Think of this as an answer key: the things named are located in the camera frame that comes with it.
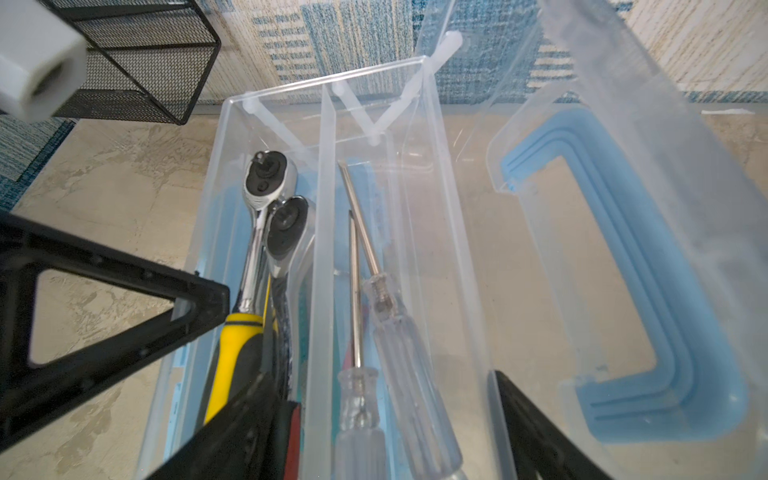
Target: teal object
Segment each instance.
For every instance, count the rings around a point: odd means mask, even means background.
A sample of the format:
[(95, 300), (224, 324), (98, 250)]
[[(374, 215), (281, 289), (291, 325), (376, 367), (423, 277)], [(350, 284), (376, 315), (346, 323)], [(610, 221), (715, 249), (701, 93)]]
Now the teal object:
[(603, 443), (701, 441), (733, 430), (748, 393), (697, 276), (621, 149), (583, 108), (558, 112), (502, 160), (519, 185), (555, 158), (568, 162), (627, 284), (657, 357), (649, 372), (576, 388)]

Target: black mesh basket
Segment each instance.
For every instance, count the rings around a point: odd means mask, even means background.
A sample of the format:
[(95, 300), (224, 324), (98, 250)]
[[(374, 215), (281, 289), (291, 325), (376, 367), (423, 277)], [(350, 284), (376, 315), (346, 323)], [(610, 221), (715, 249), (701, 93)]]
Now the black mesh basket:
[(185, 124), (221, 40), (191, 0), (40, 0), (88, 40), (88, 79), (56, 117)]

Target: hand tool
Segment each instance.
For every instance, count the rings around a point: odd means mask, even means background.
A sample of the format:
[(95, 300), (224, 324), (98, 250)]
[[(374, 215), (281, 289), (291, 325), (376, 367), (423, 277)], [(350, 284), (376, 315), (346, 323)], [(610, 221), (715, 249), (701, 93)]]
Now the hand tool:
[(382, 272), (346, 163), (340, 161), (339, 169), (371, 272), (362, 288), (372, 312), (373, 339), (411, 474), (415, 480), (448, 477), (461, 468), (462, 452), (435, 384), (426, 348), (392, 278)]
[(379, 428), (376, 405), (376, 369), (366, 368), (362, 341), (365, 333), (360, 312), (360, 272), (357, 229), (349, 212), (349, 295), (352, 321), (353, 367), (339, 373), (341, 413), (336, 437), (336, 480), (385, 480), (386, 443)]
[(299, 291), (313, 260), (315, 208), (304, 197), (291, 197), (275, 210), (266, 232), (270, 298), (277, 323), (273, 376), (281, 399), (297, 401), (301, 329)]
[(204, 421), (208, 422), (234, 394), (256, 378), (261, 367), (264, 305), (257, 297), (266, 289), (263, 259), (264, 228), (276, 205), (296, 191), (296, 166), (277, 151), (257, 152), (243, 179), (243, 198), (253, 230), (233, 312), (221, 330), (206, 384), (210, 391)]

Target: screwdriver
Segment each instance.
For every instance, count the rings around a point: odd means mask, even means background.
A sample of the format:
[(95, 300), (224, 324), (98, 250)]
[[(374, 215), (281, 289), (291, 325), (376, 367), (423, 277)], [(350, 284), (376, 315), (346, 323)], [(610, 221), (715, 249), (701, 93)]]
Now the screwdriver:
[(253, 156), (243, 179), (243, 198), (253, 229), (237, 301), (224, 322), (206, 381), (208, 402), (203, 423), (208, 423), (235, 394), (255, 379), (261, 367), (263, 322), (267, 309), (266, 302), (262, 304), (257, 300), (261, 294), (267, 299), (270, 297), (269, 293), (264, 293), (270, 287), (263, 255), (264, 230), (275, 206), (290, 198), (295, 190), (296, 167), (285, 155), (278, 151), (260, 151)]
[(352, 321), (353, 367), (339, 373), (341, 413), (336, 437), (336, 480), (385, 480), (386, 444), (379, 428), (376, 369), (366, 368), (362, 356), (360, 273), (357, 229), (349, 212), (349, 295)]
[(395, 410), (414, 480), (439, 480), (462, 466), (451, 421), (413, 319), (402, 306), (392, 278), (382, 272), (371, 244), (349, 170), (339, 161), (371, 277), (362, 285), (372, 310), (373, 339)]

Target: yellow handle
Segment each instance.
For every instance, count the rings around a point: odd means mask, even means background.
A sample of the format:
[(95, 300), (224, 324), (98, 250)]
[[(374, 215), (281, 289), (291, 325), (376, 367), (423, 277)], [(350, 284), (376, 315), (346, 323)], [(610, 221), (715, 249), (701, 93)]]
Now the yellow handle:
[(251, 313), (231, 313), (219, 338), (219, 362), (208, 399), (205, 422), (208, 423), (229, 401), (232, 375), (237, 357), (248, 340), (264, 332), (262, 317)]

